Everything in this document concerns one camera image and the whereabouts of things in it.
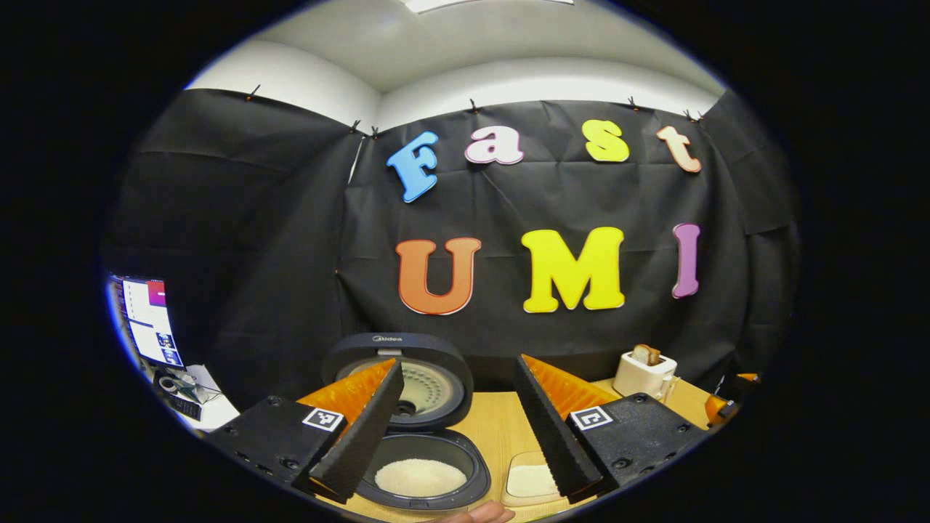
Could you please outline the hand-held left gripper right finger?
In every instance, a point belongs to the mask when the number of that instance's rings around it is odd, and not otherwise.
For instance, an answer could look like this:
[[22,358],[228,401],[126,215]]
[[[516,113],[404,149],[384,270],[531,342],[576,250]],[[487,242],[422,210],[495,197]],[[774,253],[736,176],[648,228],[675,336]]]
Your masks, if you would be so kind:
[[527,354],[516,358],[514,389],[571,503],[627,489],[710,436],[650,395],[611,397]]

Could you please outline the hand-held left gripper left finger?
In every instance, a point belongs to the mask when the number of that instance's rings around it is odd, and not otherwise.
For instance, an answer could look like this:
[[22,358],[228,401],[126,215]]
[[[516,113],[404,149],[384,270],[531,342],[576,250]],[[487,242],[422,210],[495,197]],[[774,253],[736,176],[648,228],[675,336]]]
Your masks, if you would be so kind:
[[392,358],[298,402],[270,395],[207,437],[270,480],[337,503],[355,494],[404,388]]

